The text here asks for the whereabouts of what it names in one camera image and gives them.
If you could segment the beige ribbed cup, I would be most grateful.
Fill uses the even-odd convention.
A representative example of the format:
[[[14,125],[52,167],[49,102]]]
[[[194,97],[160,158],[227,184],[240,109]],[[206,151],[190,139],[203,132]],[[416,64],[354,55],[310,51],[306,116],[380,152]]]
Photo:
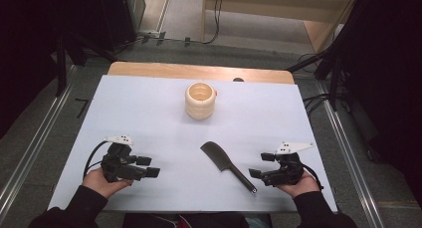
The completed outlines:
[[[185,91],[185,111],[194,119],[202,120],[212,115],[217,92],[208,84],[198,82]]]

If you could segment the person's right hand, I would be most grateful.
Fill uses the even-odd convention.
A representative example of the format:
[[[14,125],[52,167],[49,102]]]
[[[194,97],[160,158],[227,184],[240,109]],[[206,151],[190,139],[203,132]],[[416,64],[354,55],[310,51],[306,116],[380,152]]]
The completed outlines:
[[[292,198],[309,192],[319,192],[319,186],[315,178],[307,171],[304,172],[301,179],[294,185],[277,185],[277,188],[289,194]]]

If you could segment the person's left hand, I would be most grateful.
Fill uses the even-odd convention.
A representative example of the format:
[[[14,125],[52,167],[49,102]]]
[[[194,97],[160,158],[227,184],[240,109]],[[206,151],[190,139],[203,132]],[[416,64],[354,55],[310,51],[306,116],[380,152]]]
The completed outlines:
[[[111,198],[117,192],[131,186],[132,180],[121,179],[115,182],[108,182],[101,168],[91,170],[83,179],[82,186],[85,186],[106,199]]]

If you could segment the dark cabinet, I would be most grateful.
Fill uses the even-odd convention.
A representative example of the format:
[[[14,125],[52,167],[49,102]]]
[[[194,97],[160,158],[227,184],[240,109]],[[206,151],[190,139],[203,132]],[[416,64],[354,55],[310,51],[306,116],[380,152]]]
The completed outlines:
[[[116,47],[134,42],[143,18],[145,0],[102,0],[105,15],[105,47]]]

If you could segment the metal floor rail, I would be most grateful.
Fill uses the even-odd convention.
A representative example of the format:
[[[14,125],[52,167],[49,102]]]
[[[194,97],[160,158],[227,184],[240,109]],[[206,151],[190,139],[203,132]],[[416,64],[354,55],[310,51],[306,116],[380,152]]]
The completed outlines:
[[[0,191],[0,224],[7,216],[17,194],[19,193],[31,167],[33,166],[37,156],[44,145],[57,117],[62,111],[69,94],[73,88],[75,77],[78,74],[80,66],[72,65],[67,72],[68,84],[64,91],[54,98],[50,105],[47,114],[43,118],[31,142],[27,146],[22,158],[17,167],[14,169],[11,177],[6,182],[5,186]]]
[[[339,146],[339,152],[346,167],[346,171],[351,179],[351,191],[357,196],[357,202],[364,213],[369,228],[386,228],[364,173],[358,164],[353,147],[346,135],[338,112],[331,107],[329,101],[323,101],[322,104]]]

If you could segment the white board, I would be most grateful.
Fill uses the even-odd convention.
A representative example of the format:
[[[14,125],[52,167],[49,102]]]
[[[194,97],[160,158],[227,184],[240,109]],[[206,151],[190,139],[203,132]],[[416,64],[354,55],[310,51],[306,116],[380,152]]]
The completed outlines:
[[[229,170],[220,171],[200,149],[219,144],[247,174],[278,168],[264,161],[283,141],[312,142],[300,153],[313,169],[329,205],[335,203],[305,111],[295,85],[213,81],[217,98],[212,115],[195,120],[185,112],[190,81],[147,77],[104,76],[89,107],[56,186],[51,206],[64,208],[81,184],[87,161],[103,158],[106,136],[128,135],[132,151],[148,156],[160,169],[114,195],[106,208],[127,212],[288,212],[296,206],[277,188],[254,180],[251,193]]]

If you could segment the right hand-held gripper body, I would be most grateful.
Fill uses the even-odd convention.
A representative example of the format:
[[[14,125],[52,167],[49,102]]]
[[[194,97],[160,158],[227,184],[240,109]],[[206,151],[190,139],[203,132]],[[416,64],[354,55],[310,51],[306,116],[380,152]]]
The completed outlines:
[[[312,142],[285,142],[273,153],[276,162],[280,165],[277,170],[263,172],[265,178],[261,179],[266,186],[294,185],[303,176],[304,164],[299,157],[299,151],[312,148]]]

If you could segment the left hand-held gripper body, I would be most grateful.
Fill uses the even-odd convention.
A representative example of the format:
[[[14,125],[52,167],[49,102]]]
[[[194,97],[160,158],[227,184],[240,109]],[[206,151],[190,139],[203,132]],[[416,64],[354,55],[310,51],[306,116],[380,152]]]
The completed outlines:
[[[106,136],[110,146],[103,156],[101,167],[108,182],[119,179],[140,180],[146,169],[139,167],[140,156],[131,155],[132,138],[128,135]]]

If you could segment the black comb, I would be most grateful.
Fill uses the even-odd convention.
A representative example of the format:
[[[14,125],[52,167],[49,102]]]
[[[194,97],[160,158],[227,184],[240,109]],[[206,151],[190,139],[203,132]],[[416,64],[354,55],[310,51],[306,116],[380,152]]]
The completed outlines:
[[[255,185],[237,168],[224,149],[214,141],[207,141],[200,149],[213,161],[220,171],[230,170],[240,182],[253,194],[257,192]]]

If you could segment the black metal stand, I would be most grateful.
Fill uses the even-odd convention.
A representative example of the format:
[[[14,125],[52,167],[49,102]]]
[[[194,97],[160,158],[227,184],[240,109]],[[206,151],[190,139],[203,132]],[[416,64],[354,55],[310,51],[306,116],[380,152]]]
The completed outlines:
[[[83,37],[81,34],[71,31],[63,30],[57,35],[56,49],[57,49],[57,65],[58,65],[58,86],[56,97],[58,98],[67,87],[67,69],[66,69],[66,54],[69,54],[71,59],[78,65],[84,65],[87,58],[84,54],[82,46],[86,46],[100,57],[105,58],[111,63],[117,61],[117,58],[111,55],[94,42]]]
[[[346,48],[351,44],[354,30],[359,24],[359,17],[364,10],[364,0],[354,0],[345,24],[333,42],[321,52],[313,54],[310,58],[287,68],[288,72],[293,73],[319,61],[319,64],[314,71],[314,76],[320,81],[325,79],[328,74],[331,74],[329,90],[325,95],[325,98],[335,112],[337,111],[337,88],[341,70],[343,69],[342,63],[344,61]]]

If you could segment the wooden table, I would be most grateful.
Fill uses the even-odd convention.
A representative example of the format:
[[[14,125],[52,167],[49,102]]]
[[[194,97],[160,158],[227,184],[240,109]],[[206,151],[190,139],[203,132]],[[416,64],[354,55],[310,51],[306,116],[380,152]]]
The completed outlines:
[[[290,72],[247,68],[229,68],[165,63],[114,62],[108,72],[113,76],[139,76],[172,79],[197,79],[214,81],[234,81],[242,79],[250,83],[271,83],[293,85]]]

